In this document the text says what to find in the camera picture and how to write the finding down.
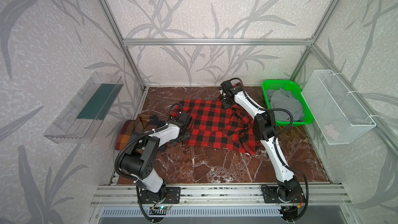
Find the red black plaid shirt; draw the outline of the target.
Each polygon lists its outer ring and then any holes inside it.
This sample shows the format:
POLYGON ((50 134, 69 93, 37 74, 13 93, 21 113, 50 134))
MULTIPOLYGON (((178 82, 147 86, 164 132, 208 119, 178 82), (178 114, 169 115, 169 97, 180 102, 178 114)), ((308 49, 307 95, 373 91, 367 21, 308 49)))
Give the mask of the red black plaid shirt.
POLYGON ((182 106, 178 109, 192 117, 190 137, 182 142, 184 145, 223 148, 251 155, 262 146, 252 129, 253 118, 240 105, 225 109, 221 97, 179 103, 182 106))

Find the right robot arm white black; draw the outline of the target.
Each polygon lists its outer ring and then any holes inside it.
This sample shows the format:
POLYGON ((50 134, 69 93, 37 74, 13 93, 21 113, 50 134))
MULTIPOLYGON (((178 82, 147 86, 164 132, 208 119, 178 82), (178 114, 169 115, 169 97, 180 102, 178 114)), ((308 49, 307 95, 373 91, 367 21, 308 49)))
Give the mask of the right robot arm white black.
POLYGON ((308 192, 303 191, 295 176, 296 173, 304 173, 295 171, 288 166, 278 141, 278 136, 287 131, 292 126, 293 121, 290 121, 285 129, 277 132, 275 112, 285 112, 290 118, 293 116, 290 112, 280 108, 266 109, 260 106, 247 94, 242 84, 239 86, 233 85, 233 80, 235 78, 226 80, 220 86, 223 107, 229 108, 237 104, 250 115, 254 121, 252 131, 255 138, 265 147, 276 174, 277 186, 261 186, 264 200, 281 203, 291 203, 296 200, 305 202, 308 200, 308 192))

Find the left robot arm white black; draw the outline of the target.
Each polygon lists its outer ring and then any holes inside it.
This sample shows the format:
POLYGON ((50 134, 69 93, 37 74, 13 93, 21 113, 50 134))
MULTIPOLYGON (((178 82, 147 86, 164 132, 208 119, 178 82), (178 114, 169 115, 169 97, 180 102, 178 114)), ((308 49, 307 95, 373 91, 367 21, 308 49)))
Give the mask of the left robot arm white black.
POLYGON ((178 144, 188 139, 191 121, 189 114, 180 113, 156 129, 133 132, 115 159, 115 172, 120 177, 135 180, 142 190, 164 194, 166 184, 154 168, 158 149, 167 143, 178 144))

